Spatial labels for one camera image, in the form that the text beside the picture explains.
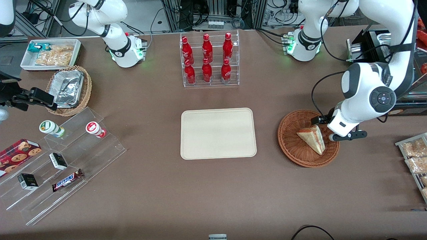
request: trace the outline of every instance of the brown tablecloth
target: brown tablecloth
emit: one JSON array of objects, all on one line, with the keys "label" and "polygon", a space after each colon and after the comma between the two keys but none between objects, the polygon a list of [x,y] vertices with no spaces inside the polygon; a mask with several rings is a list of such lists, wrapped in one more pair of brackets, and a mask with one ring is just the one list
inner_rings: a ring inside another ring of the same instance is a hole
[{"label": "brown tablecloth", "polygon": [[[325,34],[330,51],[345,56],[345,40],[360,26]],[[289,112],[313,109],[310,91],[346,63],[322,51],[310,62],[284,56],[279,44],[256,31],[240,31],[240,86],[185,89],[179,34],[154,36],[147,60],[118,67],[100,38],[81,38],[78,64],[93,81],[89,106],[128,149],[36,226],[0,204],[0,239],[290,239],[315,224],[335,239],[426,239],[427,213],[414,179],[394,143],[426,132],[425,117],[390,117],[361,124],[362,140],[341,143],[338,157],[319,169],[285,157],[277,127]],[[45,89],[52,73],[23,71],[24,88]],[[340,76],[316,89],[327,112],[343,99]],[[252,158],[186,161],[180,157],[180,117],[185,110],[248,107],[254,113],[257,154]],[[40,106],[10,109],[0,125],[0,149],[19,138],[41,139],[38,124],[62,123]],[[307,229],[299,239],[327,239]]]}]

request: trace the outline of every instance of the red cookie box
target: red cookie box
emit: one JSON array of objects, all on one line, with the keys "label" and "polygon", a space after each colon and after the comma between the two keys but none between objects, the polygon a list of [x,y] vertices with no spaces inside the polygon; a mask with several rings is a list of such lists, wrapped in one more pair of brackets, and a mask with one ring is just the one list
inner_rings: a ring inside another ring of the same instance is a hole
[{"label": "red cookie box", "polygon": [[21,139],[0,152],[0,178],[41,152],[35,142]]}]

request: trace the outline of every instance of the sandwich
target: sandwich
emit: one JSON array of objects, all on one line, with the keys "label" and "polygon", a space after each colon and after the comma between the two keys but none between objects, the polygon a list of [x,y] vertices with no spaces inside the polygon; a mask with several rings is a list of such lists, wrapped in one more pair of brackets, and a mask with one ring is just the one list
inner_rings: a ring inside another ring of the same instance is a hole
[{"label": "sandwich", "polygon": [[322,133],[318,126],[301,129],[296,134],[304,140],[316,153],[322,155],[325,150],[325,143],[323,141]]}]

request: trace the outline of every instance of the cookie picture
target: cookie picture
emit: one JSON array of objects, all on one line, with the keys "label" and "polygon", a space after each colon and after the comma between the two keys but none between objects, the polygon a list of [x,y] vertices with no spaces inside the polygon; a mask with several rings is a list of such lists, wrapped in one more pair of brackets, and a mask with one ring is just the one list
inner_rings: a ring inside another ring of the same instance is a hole
[{"label": "cookie picture", "polygon": [[31,148],[31,145],[28,144],[28,142],[22,142],[19,144],[18,149],[21,151],[28,151]]},{"label": "cookie picture", "polygon": [[0,167],[4,167],[9,164],[9,160],[4,161],[4,159],[0,160]]},{"label": "cookie picture", "polygon": [[12,157],[12,162],[20,162],[26,158],[27,158],[26,154],[18,154],[18,155],[15,155]]},{"label": "cookie picture", "polygon": [[37,155],[39,152],[41,152],[41,148],[34,148],[33,150],[28,152],[28,155],[34,156]]},{"label": "cookie picture", "polygon": [[10,173],[13,169],[15,169],[17,167],[18,167],[18,165],[13,165],[13,166],[7,167],[4,171],[7,173]]}]

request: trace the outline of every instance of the bottle cap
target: bottle cap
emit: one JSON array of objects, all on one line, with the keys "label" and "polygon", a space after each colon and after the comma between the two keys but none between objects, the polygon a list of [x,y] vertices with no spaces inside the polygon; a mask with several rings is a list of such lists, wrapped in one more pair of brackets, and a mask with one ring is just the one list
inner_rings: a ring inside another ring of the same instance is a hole
[{"label": "bottle cap", "polygon": [[86,125],[86,131],[90,134],[96,134],[100,130],[100,125],[97,122],[90,122]]},{"label": "bottle cap", "polygon": [[43,121],[42,123],[40,123],[40,126],[38,127],[38,129],[42,133],[47,133],[47,134],[54,131],[55,128],[56,128],[56,124],[52,121],[49,121],[49,120]]}]

